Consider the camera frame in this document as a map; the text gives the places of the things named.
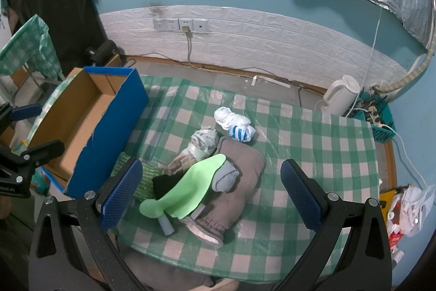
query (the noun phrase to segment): blue cardboard box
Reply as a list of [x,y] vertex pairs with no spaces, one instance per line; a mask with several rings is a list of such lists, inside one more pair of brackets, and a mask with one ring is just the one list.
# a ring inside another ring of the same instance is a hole
[[98,190],[140,118],[148,97],[136,69],[85,67],[38,126],[29,148],[60,139],[65,152],[44,166],[64,194]]

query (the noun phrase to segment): screw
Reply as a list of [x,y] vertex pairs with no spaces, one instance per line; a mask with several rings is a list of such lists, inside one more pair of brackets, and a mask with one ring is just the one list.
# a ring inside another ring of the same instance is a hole
[[91,200],[95,197],[95,191],[89,190],[84,194],[84,198],[87,200]]
[[376,199],[373,199],[373,198],[368,199],[368,202],[369,202],[369,204],[370,204],[371,206],[374,206],[374,207],[379,205],[379,203],[377,202],[377,200],[376,200]]
[[55,198],[54,198],[53,196],[47,196],[47,197],[44,199],[44,203],[45,203],[46,205],[49,205],[49,204],[51,204],[54,200],[55,200]]
[[335,193],[335,192],[329,192],[329,193],[327,194],[327,197],[328,197],[328,199],[331,200],[331,201],[337,201],[337,200],[339,200],[339,195],[338,195],[337,193]]

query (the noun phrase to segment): white brick wall panel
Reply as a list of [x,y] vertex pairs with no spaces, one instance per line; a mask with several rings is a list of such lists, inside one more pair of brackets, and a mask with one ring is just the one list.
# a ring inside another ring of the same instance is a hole
[[288,43],[290,45],[298,46],[301,41],[301,34],[293,31],[282,30],[280,42]]
[[340,33],[337,31],[314,24],[312,22],[305,23],[304,34],[330,43],[336,43],[340,35]]
[[265,13],[265,21],[263,25],[294,32],[303,32],[304,29],[303,20],[273,13]]
[[222,56],[239,57],[241,47],[208,43],[208,53]]
[[277,55],[275,53],[244,48],[241,48],[239,56],[241,58],[252,59],[254,61],[264,62],[268,64],[275,63],[275,60],[277,58]]
[[241,22],[228,22],[224,20],[209,20],[208,30],[210,32],[225,32],[227,34],[242,34],[243,24]]
[[[239,8],[161,6],[102,14],[109,39],[126,54],[159,52],[186,61],[182,32],[158,32],[153,18],[202,18],[210,33],[192,33],[193,61],[234,68],[261,67],[288,79],[328,87],[343,74],[360,83],[368,65],[370,46],[318,24],[279,14]],[[407,70],[375,50],[365,80],[396,82]]]
[[262,51],[279,53],[286,56],[293,56],[298,51],[298,47],[296,46],[269,40],[262,40],[260,49]]
[[224,19],[224,9],[220,7],[209,7],[207,5],[187,5],[188,18]]
[[299,46],[308,50],[316,50],[318,47],[318,43],[319,43],[319,39],[307,35],[302,35],[301,40],[299,42]]
[[263,11],[224,7],[224,19],[249,24],[262,24],[265,13]]
[[282,30],[271,28],[269,26],[244,24],[243,35],[251,37],[260,37],[261,39],[280,41]]

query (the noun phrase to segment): power strip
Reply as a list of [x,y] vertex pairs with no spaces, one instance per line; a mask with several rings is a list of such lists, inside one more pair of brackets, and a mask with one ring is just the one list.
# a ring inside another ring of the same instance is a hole
[[377,108],[375,106],[370,106],[368,111],[369,117],[367,118],[367,121],[374,126],[382,127],[382,122],[380,120],[379,113],[377,112]]

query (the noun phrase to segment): wall socket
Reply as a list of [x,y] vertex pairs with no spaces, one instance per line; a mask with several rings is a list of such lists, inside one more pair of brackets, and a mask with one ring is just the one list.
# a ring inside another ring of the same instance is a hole
[[166,31],[165,19],[153,19],[154,29],[157,31]]
[[179,27],[180,30],[183,29],[184,26],[187,26],[189,28],[189,31],[193,32],[193,20],[192,19],[179,19]]
[[184,26],[190,32],[209,32],[207,19],[153,19],[154,29],[157,31],[182,31]]
[[165,19],[167,31],[180,31],[178,19]]
[[207,19],[194,19],[193,20],[193,32],[209,32]]

